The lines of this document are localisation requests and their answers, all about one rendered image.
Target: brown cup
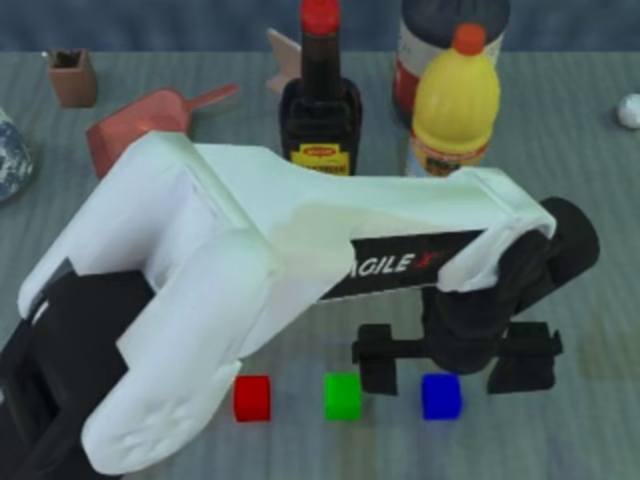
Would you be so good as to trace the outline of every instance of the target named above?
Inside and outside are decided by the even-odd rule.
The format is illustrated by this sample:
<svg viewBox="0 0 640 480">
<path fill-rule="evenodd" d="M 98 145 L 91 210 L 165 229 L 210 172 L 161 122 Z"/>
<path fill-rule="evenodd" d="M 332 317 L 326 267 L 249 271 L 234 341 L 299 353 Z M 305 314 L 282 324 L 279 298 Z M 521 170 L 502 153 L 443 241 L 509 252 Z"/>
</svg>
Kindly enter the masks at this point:
<svg viewBox="0 0 640 480">
<path fill-rule="evenodd" d="M 74 66 L 60 67 L 58 53 L 52 52 L 48 67 L 49 79 L 63 108 L 91 108 L 98 96 L 96 74 L 89 59 L 89 51 L 79 50 L 80 58 Z"/>
</svg>

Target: green cube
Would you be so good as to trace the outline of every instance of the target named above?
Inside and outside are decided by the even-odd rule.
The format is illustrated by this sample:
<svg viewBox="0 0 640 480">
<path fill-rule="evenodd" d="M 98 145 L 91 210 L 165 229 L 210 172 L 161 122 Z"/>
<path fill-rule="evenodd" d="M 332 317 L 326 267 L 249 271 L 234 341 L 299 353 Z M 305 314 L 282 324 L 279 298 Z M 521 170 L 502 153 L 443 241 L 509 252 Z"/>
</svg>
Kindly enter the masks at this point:
<svg viewBox="0 0 640 480">
<path fill-rule="evenodd" d="M 324 415 L 327 420 L 360 420 L 362 388 L 357 373 L 329 373 L 324 376 Z"/>
</svg>

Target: blue cube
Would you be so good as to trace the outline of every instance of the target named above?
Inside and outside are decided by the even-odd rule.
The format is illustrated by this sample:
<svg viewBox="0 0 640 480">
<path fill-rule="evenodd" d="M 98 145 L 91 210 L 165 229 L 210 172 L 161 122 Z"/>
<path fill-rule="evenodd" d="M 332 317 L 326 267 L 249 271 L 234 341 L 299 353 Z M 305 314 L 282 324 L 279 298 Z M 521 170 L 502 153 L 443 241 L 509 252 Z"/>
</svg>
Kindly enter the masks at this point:
<svg viewBox="0 0 640 480">
<path fill-rule="evenodd" d="M 462 413 L 462 391 L 457 375 L 427 373 L 422 377 L 422 417 L 456 420 Z"/>
</svg>

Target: blue wall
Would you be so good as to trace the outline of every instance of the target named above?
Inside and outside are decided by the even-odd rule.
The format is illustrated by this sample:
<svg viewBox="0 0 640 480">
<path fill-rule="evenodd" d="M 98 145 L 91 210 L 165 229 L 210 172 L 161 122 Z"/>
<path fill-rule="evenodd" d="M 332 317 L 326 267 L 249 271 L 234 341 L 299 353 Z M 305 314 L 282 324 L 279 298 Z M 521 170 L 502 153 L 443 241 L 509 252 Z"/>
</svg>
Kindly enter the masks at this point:
<svg viewBox="0 0 640 480">
<path fill-rule="evenodd" d="M 401 0 L 342 0 L 343 47 L 394 50 Z M 299 0 L 0 0 L 0 49 L 265 50 Z M 512 0 L 505 50 L 640 51 L 640 0 Z"/>
</svg>

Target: red dustpan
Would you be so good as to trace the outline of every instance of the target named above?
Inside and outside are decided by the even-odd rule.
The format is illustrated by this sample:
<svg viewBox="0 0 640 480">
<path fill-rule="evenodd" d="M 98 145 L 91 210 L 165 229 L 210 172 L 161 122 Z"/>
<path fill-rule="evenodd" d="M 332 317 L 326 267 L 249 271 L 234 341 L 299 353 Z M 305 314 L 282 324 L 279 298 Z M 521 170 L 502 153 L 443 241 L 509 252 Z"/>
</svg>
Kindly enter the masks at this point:
<svg viewBox="0 0 640 480">
<path fill-rule="evenodd" d="M 187 133 L 195 109 L 219 102 L 237 91 L 237 85 L 226 85 L 186 100 L 172 88 L 161 88 L 100 120 L 87 130 L 98 178 L 104 177 L 126 148 L 147 132 Z"/>
</svg>

